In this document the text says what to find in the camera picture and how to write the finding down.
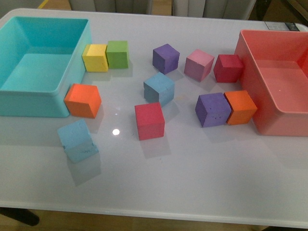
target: light blue cube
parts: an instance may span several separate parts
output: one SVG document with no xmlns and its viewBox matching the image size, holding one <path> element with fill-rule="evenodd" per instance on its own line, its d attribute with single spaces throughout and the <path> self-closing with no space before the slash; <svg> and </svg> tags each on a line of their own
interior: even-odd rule
<svg viewBox="0 0 308 231">
<path fill-rule="evenodd" d="M 165 106 L 174 98 L 174 81 L 163 73 L 158 73 L 143 82 L 144 98 L 149 103 L 160 102 Z"/>
<path fill-rule="evenodd" d="M 84 119 L 59 128 L 58 135 L 65 153 L 73 163 L 98 153 Z"/>
</svg>

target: black object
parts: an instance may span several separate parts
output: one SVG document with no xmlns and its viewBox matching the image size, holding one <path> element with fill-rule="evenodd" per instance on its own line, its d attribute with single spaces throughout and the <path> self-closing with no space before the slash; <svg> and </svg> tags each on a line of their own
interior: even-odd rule
<svg viewBox="0 0 308 231">
<path fill-rule="evenodd" d="M 263 17 L 270 6 L 271 0 L 256 0 L 257 19 L 263 20 Z"/>
<path fill-rule="evenodd" d="M 307 229 L 299 229 L 299 228 L 286 228 L 286 227 L 267 227 L 262 231 L 306 231 Z"/>
<path fill-rule="evenodd" d="M 30 226 L 36 226 L 39 223 L 39 217 L 24 208 L 0 207 L 0 214 Z"/>
<path fill-rule="evenodd" d="M 285 23 L 285 25 L 289 28 L 290 31 L 299 31 L 295 23 Z"/>
</svg>

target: foam cube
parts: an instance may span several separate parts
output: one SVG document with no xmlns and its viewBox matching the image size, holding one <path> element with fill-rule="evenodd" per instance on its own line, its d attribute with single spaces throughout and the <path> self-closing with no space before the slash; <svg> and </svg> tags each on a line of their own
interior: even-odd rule
<svg viewBox="0 0 308 231">
<path fill-rule="evenodd" d="M 214 56 L 196 49 L 186 58 L 184 74 L 201 82 L 211 72 Z"/>
<path fill-rule="evenodd" d="M 84 119 L 59 128 L 58 135 L 64 152 L 73 163 L 98 153 Z"/>
<path fill-rule="evenodd" d="M 174 98 L 174 81 L 160 72 L 144 81 L 143 87 L 149 103 L 160 102 L 163 107 Z"/>
<path fill-rule="evenodd" d="M 227 124 L 246 124 L 257 111 L 257 107 L 246 90 L 225 92 L 225 97 L 231 106 L 232 112 Z"/>
<path fill-rule="evenodd" d="M 217 83 L 235 83 L 244 69 L 237 54 L 220 54 L 214 66 L 214 75 Z"/>
<path fill-rule="evenodd" d="M 106 44 L 86 45 L 82 53 L 82 59 L 88 72 L 108 71 L 106 48 Z"/>
<path fill-rule="evenodd" d="M 195 108 L 202 127 L 224 125 L 231 108 L 223 93 L 199 95 Z"/>
<path fill-rule="evenodd" d="M 178 68 L 180 53 L 165 44 L 153 50 L 153 66 L 161 73 L 167 74 Z"/>
<path fill-rule="evenodd" d="M 128 68 L 129 54 L 127 41 L 108 41 L 106 53 L 110 69 Z"/>
<path fill-rule="evenodd" d="M 163 137 L 165 119 L 160 103 L 149 103 L 135 106 L 139 140 Z"/>
<path fill-rule="evenodd" d="M 75 83 L 64 102 L 72 116 L 95 118 L 102 100 L 97 86 Z"/>
</svg>

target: plastic bin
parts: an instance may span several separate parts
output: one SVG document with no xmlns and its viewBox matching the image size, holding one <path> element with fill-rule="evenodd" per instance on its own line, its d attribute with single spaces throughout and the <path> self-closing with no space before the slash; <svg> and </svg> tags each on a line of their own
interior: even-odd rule
<svg viewBox="0 0 308 231">
<path fill-rule="evenodd" d="M 87 19 L 13 17 L 0 28 L 0 115 L 66 117 L 64 97 L 85 73 Z"/>
<path fill-rule="evenodd" d="M 242 30 L 240 83 L 258 107 L 263 135 L 308 136 L 308 32 Z"/>
</svg>

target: pink cube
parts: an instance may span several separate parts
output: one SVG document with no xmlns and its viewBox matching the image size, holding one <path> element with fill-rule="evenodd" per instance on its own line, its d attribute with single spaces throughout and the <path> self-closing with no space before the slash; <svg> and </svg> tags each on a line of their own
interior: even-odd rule
<svg viewBox="0 0 308 231">
<path fill-rule="evenodd" d="M 243 69 L 244 65 L 237 54 L 220 54 L 213 71 L 217 83 L 235 83 Z"/>
<path fill-rule="evenodd" d="M 186 58 L 184 74 L 201 82 L 211 72 L 214 56 L 196 49 Z"/>
</svg>

